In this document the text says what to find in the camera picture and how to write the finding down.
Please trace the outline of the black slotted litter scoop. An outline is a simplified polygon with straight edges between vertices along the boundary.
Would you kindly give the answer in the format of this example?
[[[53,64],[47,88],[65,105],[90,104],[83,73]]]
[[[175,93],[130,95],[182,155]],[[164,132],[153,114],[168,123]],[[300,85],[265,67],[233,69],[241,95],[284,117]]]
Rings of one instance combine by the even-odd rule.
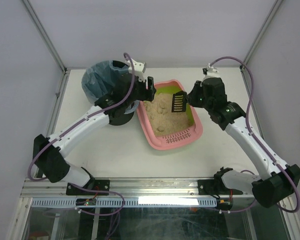
[[[187,106],[186,96],[187,93],[185,91],[179,91],[172,95],[172,108],[171,108],[172,113],[186,112],[186,106]]]

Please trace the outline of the black trash bin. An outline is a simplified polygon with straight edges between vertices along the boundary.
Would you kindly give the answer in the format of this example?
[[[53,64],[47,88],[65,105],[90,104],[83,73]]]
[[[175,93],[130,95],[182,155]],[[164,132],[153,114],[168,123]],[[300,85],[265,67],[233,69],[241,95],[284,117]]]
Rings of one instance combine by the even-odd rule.
[[[113,85],[113,88],[110,91],[110,99],[115,104],[126,96],[130,88],[132,76],[129,73],[128,68],[129,66],[124,62],[117,60],[110,62],[110,76]],[[137,100],[131,102],[131,96],[132,94],[130,94],[129,98],[122,104],[110,110],[110,125],[121,126],[132,119],[139,102]]]

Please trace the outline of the blue plastic bin liner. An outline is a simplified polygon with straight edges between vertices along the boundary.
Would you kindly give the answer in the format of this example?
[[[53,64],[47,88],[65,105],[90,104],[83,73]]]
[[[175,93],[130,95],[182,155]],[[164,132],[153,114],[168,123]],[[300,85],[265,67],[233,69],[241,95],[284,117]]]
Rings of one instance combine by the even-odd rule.
[[[117,60],[105,60],[89,68],[83,74],[81,86],[89,103],[94,104],[99,98],[110,93],[119,83],[119,77],[128,75],[128,86],[132,77],[129,66]]]

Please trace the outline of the pink green litter box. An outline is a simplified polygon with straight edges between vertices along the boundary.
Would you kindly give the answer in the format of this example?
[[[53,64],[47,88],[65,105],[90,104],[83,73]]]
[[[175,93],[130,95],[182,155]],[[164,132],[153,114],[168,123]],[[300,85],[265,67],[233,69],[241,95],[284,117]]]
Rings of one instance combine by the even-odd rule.
[[[182,84],[176,79],[156,83],[154,86],[157,90],[156,94],[174,94],[184,89]],[[186,113],[188,117],[193,120],[192,126],[174,134],[156,137],[150,125],[143,102],[139,103],[137,108],[137,115],[148,143],[154,149],[163,151],[185,146],[201,137],[203,126],[196,110],[193,107],[187,106]]]

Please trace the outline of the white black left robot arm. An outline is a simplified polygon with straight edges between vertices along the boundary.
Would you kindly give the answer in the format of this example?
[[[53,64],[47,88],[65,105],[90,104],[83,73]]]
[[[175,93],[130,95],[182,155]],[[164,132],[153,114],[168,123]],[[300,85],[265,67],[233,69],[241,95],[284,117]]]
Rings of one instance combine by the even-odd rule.
[[[92,131],[106,125],[121,126],[134,115],[137,101],[153,101],[154,79],[121,75],[114,89],[100,97],[92,107],[71,126],[45,137],[34,139],[33,160],[51,183],[65,181],[84,189],[92,189],[94,177],[83,167],[66,161],[67,155]]]

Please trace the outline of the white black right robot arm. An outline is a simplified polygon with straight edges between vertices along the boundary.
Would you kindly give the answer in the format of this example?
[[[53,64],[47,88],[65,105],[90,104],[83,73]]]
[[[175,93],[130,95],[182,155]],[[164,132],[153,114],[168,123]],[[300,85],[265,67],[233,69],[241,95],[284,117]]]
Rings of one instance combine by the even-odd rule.
[[[289,165],[253,132],[248,114],[237,103],[228,101],[221,78],[196,81],[186,100],[192,107],[205,109],[211,120],[243,149],[258,172],[252,175],[230,167],[221,168],[214,175],[218,182],[225,188],[252,194],[265,208],[295,194],[297,203],[293,211],[299,210],[300,168],[296,164]]]

